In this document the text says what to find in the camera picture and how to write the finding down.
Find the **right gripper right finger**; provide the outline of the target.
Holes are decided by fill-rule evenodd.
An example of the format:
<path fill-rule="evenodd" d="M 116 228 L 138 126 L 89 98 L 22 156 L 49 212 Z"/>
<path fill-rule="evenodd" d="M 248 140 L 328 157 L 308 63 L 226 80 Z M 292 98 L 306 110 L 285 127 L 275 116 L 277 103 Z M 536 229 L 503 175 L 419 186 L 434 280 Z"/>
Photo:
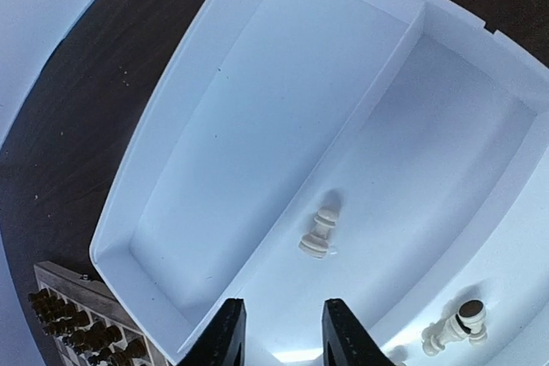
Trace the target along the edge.
<path fill-rule="evenodd" d="M 328 299 L 324 302 L 322 336 L 323 365 L 393 365 L 340 298 Z"/>

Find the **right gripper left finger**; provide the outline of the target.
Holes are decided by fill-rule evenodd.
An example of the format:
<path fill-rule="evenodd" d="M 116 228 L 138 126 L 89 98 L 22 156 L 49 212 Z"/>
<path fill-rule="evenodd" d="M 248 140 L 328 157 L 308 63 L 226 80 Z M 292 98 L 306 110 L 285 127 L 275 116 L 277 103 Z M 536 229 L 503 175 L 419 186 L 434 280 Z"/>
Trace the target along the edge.
<path fill-rule="evenodd" d="M 178 366 L 242 366 L 245 333 L 244 300 L 228 298 Z"/>

